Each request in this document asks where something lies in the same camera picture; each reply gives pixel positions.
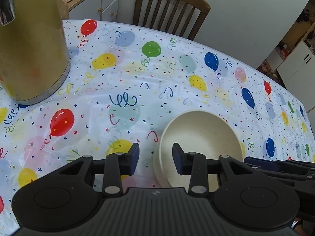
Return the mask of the cream round bowl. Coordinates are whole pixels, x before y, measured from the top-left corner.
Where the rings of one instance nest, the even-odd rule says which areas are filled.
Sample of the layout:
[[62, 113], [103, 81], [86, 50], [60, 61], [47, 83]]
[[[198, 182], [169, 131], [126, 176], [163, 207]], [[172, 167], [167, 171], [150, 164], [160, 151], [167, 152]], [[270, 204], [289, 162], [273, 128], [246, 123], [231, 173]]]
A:
[[172, 146], [178, 143], [184, 152], [197, 152], [208, 159], [229, 155], [243, 161], [245, 148], [227, 120], [202, 110], [179, 114], [166, 126], [155, 150], [154, 173], [163, 188], [188, 189], [190, 176], [179, 175], [172, 158]]

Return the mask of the balloon pattern tablecloth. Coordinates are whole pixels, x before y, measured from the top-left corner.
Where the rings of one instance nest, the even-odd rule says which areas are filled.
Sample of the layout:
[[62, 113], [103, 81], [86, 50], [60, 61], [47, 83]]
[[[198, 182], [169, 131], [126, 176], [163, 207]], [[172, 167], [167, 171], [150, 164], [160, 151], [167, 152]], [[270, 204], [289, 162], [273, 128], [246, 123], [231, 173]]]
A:
[[210, 47], [114, 22], [63, 22], [71, 69], [48, 99], [28, 107], [1, 85], [1, 235], [24, 185], [79, 158], [103, 159], [134, 142], [140, 159], [124, 187], [157, 187], [153, 153], [166, 125], [189, 110], [223, 119], [244, 156], [314, 161], [303, 103], [254, 68]]

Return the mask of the gold thermos jug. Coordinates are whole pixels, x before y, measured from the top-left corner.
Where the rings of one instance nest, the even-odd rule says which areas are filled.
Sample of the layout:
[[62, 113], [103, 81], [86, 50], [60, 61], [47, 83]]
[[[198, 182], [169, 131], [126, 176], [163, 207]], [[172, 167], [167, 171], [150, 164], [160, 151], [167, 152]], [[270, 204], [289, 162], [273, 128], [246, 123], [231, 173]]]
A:
[[31, 105], [51, 96], [70, 71], [58, 0], [1, 0], [1, 82]]

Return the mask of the brown wooden chair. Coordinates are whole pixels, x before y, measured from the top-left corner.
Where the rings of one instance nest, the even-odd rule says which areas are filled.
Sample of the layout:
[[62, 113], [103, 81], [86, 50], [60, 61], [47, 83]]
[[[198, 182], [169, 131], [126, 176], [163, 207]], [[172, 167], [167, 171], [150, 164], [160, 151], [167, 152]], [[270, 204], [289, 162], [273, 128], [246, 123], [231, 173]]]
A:
[[187, 39], [194, 40], [211, 10], [205, 0], [136, 0], [132, 24], [183, 37], [199, 12]]

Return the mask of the wooden top side cabinet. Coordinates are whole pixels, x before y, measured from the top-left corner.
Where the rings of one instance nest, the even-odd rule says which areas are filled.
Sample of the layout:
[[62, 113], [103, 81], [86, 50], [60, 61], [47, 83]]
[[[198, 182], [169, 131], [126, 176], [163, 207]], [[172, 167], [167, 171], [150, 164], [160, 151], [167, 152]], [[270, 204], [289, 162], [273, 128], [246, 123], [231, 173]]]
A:
[[118, 15], [119, 0], [72, 0], [65, 3], [58, 0], [63, 19], [94, 19], [115, 21]]

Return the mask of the white wall cabinet unit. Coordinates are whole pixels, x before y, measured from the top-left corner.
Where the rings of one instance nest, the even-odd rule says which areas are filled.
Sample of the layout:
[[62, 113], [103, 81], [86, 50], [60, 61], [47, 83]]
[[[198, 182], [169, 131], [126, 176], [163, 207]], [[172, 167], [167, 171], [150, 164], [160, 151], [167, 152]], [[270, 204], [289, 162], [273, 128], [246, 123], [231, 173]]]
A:
[[280, 42], [284, 61], [277, 71], [307, 112], [314, 110], [314, 24], [294, 23]]

